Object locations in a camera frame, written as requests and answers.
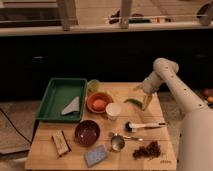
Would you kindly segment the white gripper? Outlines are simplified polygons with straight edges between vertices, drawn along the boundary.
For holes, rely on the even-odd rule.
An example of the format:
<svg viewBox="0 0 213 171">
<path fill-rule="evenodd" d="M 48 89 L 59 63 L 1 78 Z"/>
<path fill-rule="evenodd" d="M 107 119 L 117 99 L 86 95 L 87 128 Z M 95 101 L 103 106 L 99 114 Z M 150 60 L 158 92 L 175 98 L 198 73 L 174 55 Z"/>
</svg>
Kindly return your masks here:
<svg viewBox="0 0 213 171">
<path fill-rule="evenodd" d="M 146 110 L 147 107 L 149 106 L 153 98 L 152 94 L 157 92 L 162 84 L 163 84 L 163 80 L 161 79 L 161 77 L 158 76 L 155 71 L 152 71 L 151 74 L 143 80 L 142 84 L 137 85 L 133 89 L 134 91 L 143 89 L 143 91 L 147 93 L 143 99 L 144 110 Z"/>
</svg>

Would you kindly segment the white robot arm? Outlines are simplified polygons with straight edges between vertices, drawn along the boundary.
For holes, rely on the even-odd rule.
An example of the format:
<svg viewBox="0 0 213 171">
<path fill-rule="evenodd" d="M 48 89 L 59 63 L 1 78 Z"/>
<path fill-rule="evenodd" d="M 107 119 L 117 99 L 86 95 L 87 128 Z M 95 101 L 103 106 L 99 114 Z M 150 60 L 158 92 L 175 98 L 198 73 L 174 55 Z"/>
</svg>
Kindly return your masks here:
<svg viewBox="0 0 213 171">
<path fill-rule="evenodd" d="M 152 94 L 165 83 L 185 113 L 179 138 L 176 171 L 213 171 L 213 109 L 178 76 L 179 65 L 166 58 L 153 62 L 153 71 L 139 85 L 147 108 Z"/>
</svg>

